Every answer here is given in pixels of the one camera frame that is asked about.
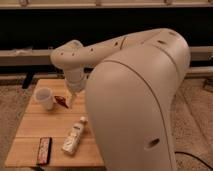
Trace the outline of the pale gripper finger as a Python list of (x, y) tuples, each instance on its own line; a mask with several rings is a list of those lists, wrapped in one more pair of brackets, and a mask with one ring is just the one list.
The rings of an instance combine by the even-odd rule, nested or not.
[(73, 106), (76, 98), (77, 98), (77, 94), (75, 92), (67, 93), (67, 104), (69, 108)]

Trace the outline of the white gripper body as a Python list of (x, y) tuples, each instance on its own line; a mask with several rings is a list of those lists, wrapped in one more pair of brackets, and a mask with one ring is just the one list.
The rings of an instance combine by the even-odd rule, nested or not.
[(86, 75), (83, 68), (71, 69), (65, 71), (65, 81), (68, 90), (72, 93), (82, 91), (86, 84)]

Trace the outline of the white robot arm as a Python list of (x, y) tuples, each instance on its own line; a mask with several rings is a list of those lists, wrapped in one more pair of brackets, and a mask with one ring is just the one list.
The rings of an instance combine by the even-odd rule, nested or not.
[(168, 28), (90, 46), (73, 40), (51, 53), (86, 113), (107, 171), (177, 171), (172, 99), (190, 63), (186, 40)]

